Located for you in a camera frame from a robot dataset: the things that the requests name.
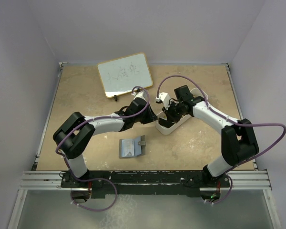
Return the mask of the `grey card holder wallet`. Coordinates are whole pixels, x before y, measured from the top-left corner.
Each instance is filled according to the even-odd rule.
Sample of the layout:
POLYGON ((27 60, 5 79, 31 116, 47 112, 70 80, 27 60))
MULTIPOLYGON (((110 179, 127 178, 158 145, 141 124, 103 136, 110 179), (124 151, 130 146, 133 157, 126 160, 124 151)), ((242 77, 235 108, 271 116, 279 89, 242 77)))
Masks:
POLYGON ((119 158, 137 158, 146 154, 145 135, 133 139, 119 140, 119 158))

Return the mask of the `white VIP card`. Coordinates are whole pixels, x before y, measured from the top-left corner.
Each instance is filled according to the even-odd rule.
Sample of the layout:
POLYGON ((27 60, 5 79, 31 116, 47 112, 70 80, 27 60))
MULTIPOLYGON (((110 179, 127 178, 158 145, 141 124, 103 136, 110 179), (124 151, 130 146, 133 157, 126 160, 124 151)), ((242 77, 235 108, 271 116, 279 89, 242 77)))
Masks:
POLYGON ((121 157, 134 157, 134 141, 132 139, 123 139, 121 141, 121 157))

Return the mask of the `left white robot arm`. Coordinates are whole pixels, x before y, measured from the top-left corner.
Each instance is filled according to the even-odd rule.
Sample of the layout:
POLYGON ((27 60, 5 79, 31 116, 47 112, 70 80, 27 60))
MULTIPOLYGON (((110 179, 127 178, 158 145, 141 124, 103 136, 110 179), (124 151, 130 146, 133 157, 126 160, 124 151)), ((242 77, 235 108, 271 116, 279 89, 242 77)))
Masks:
POLYGON ((53 134, 53 140, 64 154, 68 168, 73 172, 72 182, 83 187, 87 185, 88 168, 83 152, 92 136, 107 132, 122 132, 135 123, 149 124, 158 119, 149 103, 143 98, 135 98, 129 106, 108 115, 88 117, 80 112, 72 113, 53 134))

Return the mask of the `white oblong plastic tray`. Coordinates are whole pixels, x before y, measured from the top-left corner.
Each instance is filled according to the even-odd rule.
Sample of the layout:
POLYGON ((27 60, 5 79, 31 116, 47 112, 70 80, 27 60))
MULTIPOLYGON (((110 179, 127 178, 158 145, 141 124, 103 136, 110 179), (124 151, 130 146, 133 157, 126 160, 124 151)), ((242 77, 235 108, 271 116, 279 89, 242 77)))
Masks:
MULTIPOLYGON (((194 89, 190 90, 190 92, 194 96, 201 96, 204 98, 204 100, 208 100, 208 94, 206 94, 205 91, 200 91, 198 88, 194 88, 194 89)), ((158 116, 158 119, 159 118, 166 119, 166 116, 165 116, 163 110, 157 116, 158 116)), ((169 135, 174 130, 176 130, 180 125, 182 125, 185 121, 187 121, 189 118, 191 118, 190 115, 183 116, 178 123, 172 124, 172 126, 170 128, 165 128, 165 127, 160 126, 158 124, 158 121, 157 121, 157 123, 155 124, 155 127, 163 135, 169 135)))

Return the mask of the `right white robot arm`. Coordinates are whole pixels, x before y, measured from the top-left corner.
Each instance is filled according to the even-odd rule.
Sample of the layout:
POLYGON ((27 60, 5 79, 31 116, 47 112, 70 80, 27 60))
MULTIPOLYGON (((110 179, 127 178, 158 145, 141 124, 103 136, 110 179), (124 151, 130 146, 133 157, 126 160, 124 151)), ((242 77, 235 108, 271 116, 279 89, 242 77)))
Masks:
POLYGON ((203 168, 203 183, 213 187, 219 177, 250 159, 259 152, 258 143, 251 122, 237 120, 210 105, 204 94, 194 96, 187 85, 174 90, 176 98, 167 93, 159 93, 156 102, 163 104, 162 111, 166 118, 160 118, 160 126, 169 129, 176 127, 187 115, 204 121, 221 136, 221 155, 203 168))

